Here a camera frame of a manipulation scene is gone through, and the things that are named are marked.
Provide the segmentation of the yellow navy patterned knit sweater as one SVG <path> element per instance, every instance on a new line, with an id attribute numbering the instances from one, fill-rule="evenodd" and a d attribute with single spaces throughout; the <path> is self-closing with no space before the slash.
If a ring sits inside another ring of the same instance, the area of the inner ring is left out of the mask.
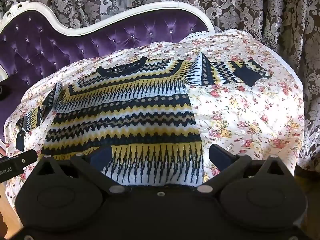
<path id="1" fill-rule="evenodd" d="M 96 168 L 123 185 L 180 184 L 203 180 L 202 140 L 188 89 L 268 79 L 271 73 L 253 60 L 210 61 L 141 59 L 92 74 L 63 87 L 58 82 L 39 107 L 17 121 L 16 148 L 25 135 L 55 118 L 42 155 L 68 160 L 101 152 Z"/>

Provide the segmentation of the floral bedspread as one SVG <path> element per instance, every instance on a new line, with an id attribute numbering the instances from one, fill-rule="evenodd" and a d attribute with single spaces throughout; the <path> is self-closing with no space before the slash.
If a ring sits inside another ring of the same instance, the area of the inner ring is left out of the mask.
<path id="1" fill-rule="evenodd" d="M 247 154 L 253 159 L 266 159 L 275 154 L 293 172 L 304 135 L 302 84 L 277 53 L 250 34 L 235 29 L 185 38 L 178 43 L 156 42 L 124 49 L 63 67 L 23 93 L 18 106 L 6 119 L 3 129 L 7 154 L 14 156 L 18 153 L 15 142 L 19 117 L 39 106 L 57 82 L 67 86 L 98 67 L 112 68 L 143 56 L 193 61 L 200 53 L 211 62 L 253 60 L 272 74 L 252 87 L 244 83 L 228 83 L 188 88 L 203 147 L 200 181 L 207 181 L 218 173 L 209 160 L 212 144 L 218 144 L 232 154 Z"/>

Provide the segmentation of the purple tufted white-framed headboard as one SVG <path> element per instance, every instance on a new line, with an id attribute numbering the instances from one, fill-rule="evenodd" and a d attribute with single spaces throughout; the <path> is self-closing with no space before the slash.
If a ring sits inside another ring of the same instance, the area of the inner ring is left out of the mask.
<path id="1" fill-rule="evenodd" d="M 89 27 L 69 29 L 41 3 L 18 4 L 1 22 L 1 133 L 18 101 L 29 88 L 63 67 L 80 60 L 110 55 L 156 42 L 181 42 L 189 34 L 208 30 L 210 20 L 195 7 L 180 2 L 143 5 Z M 26 133 L 24 150 L 35 150 L 37 160 L 55 112 L 41 126 Z"/>

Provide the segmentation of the brown damask curtain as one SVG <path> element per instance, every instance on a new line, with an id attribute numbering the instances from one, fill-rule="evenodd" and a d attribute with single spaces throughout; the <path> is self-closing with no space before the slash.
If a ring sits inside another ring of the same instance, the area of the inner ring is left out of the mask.
<path id="1" fill-rule="evenodd" d="M 45 4 L 71 28 L 86 27 L 143 4 L 179 1 L 202 10 L 218 32 L 250 33 L 299 76 L 305 108 L 299 163 L 307 170 L 319 170 L 319 0 L 1 0 L 1 14 L 27 1 Z"/>

